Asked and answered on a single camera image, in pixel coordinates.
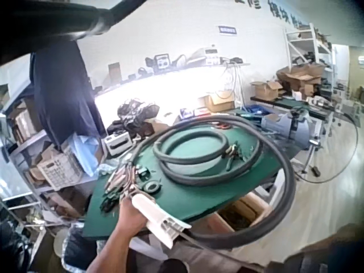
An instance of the white wall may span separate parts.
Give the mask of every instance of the white wall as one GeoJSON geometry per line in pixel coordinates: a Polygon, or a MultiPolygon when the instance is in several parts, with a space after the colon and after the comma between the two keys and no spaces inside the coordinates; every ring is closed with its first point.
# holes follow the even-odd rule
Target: white wall
{"type": "Polygon", "coordinates": [[[108,64],[120,62],[127,78],[145,67],[145,57],[169,53],[174,60],[212,44],[269,80],[288,65],[283,31],[293,25],[273,17],[267,2],[260,5],[258,10],[234,0],[149,0],[109,32],[78,44],[93,86],[109,85],[108,64]],[[238,36],[220,35],[219,25],[235,27],[238,36]]]}
{"type": "Polygon", "coordinates": [[[335,80],[345,82],[346,86],[349,81],[350,54],[349,46],[342,44],[333,44],[335,80]]]}

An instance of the person's hand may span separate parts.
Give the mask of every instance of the person's hand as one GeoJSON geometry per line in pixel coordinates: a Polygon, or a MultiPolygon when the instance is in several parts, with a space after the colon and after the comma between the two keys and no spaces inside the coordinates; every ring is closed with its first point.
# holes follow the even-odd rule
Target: person's hand
{"type": "Polygon", "coordinates": [[[123,198],[120,202],[119,220],[116,228],[123,236],[132,238],[147,223],[147,218],[137,210],[129,198],[123,198]]]}

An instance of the white plastic part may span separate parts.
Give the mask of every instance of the white plastic part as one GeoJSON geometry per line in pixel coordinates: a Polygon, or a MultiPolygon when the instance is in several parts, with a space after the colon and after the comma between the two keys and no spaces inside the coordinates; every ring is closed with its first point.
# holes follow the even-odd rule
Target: white plastic part
{"type": "Polygon", "coordinates": [[[147,219],[147,228],[168,248],[172,248],[173,240],[178,233],[168,227],[165,223],[173,226],[178,231],[190,229],[191,226],[169,215],[156,203],[145,195],[138,193],[133,196],[131,202],[147,219]]]}

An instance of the floor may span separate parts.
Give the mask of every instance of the floor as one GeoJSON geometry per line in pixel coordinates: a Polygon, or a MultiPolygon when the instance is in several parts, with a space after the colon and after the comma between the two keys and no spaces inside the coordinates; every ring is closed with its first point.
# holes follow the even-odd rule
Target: floor
{"type": "MultiPolygon", "coordinates": [[[[318,166],[325,180],[340,171],[349,161],[355,146],[355,129],[345,121],[335,121],[332,136],[312,162],[318,166]]],[[[266,265],[269,261],[284,261],[289,255],[311,243],[334,234],[348,223],[360,223],[364,208],[361,198],[364,190],[364,128],[358,128],[359,143],[353,160],[337,178],[324,184],[297,182],[297,191],[291,210],[280,225],[262,239],[230,254],[244,261],[266,265]]],[[[297,155],[304,160],[306,151],[297,155]]],[[[191,272],[237,272],[239,266],[206,251],[177,244],[169,256],[191,265],[191,272]]],[[[138,257],[139,272],[157,272],[157,261],[138,257]]]]}

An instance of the white shelving unit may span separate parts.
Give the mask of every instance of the white shelving unit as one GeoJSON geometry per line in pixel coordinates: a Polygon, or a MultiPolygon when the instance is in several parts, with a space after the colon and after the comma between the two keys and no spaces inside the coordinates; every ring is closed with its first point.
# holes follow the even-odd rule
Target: white shelving unit
{"type": "Polygon", "coordinates": [[[300,56],[305,63],[309,63],[309,61],[303,56],[307,52],[313,52],[315,54],[315,62],[318,64],[320,63],[320,59],[329,61],[328,64],[331,68],[325,68],[324,77],[330,81],[331,88],[321,88],[321,90],[330,91],[332,93],[333,87],[335,86],[332,51],[323,45],[321,41],[317,40],[313,24],[310,23],[309,28],[306,30],[296,30],[291,32],[286,30],[286,43],[290,70],[292,66],[294,66],[294,64],[292,64],[293,56],[300,56]],[[304,38],[299,38],[298,35],[300,34],[305,34],[304,38]]]}

